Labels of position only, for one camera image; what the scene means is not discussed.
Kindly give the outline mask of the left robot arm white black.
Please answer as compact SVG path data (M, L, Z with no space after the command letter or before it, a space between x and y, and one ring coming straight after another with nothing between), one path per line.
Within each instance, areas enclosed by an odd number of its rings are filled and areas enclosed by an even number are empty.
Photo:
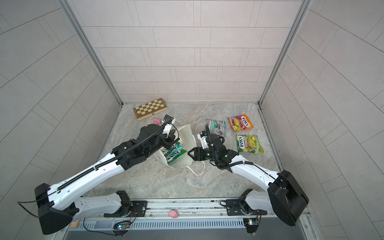
M121 217L129 214L131 202L124 191L110 197L96 197L91 203L83 194L137 164L141 164L160 148L169 149L179 138L173 129L175 119L165 115L160 126L150 124L140 129L136 139L123 142L104 158L54 185L41 184L35 188L38 219L44 235L56 233L78 218L98 214L106 217Z

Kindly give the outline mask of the green Fox's candy bag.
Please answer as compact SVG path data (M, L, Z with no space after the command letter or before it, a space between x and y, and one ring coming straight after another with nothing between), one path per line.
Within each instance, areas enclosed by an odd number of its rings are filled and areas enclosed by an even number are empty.
M238 152L263 153L263 147L256 135L236 135Z

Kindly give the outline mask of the orange Fox's candy bag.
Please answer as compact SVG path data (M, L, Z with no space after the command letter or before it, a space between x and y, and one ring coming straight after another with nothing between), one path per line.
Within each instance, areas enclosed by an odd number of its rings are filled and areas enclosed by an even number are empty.
M250 130L253 128L253 125L249 119L249 117L245 114L235 116L235 117L230 117L228 118L231 129L234 132L239 132L243 130Z

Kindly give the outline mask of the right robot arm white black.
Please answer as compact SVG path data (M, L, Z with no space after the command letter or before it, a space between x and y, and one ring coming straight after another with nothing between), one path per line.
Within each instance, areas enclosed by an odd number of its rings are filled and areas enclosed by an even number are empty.
M309 199L290 172L271 171L247 160L238 152L227 149L223 137L201 132L198 138L202 146L188 151L194 161L209 161L218 169L240 175L263 189L263 193L246 190L239 198L239 207L246 215L263 210L274 213L288 226L295 226Z

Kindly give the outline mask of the green mint packs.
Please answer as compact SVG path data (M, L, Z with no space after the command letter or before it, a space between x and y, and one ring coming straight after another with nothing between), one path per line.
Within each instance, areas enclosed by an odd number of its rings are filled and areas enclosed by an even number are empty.
M166 158L167 164L174 162L176 159L178 159L187 152L183 149L183 146L180 142L176 142L175 144L173 144L170 149L162 147L160 148L160 151Z

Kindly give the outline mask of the teal pink candy bag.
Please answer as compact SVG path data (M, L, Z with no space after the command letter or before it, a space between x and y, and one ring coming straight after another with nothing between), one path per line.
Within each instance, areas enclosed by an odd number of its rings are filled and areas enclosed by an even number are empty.
M220 137L224 137L226 135L225 121L207 119L207 125L209 128L210 134L218 135Z

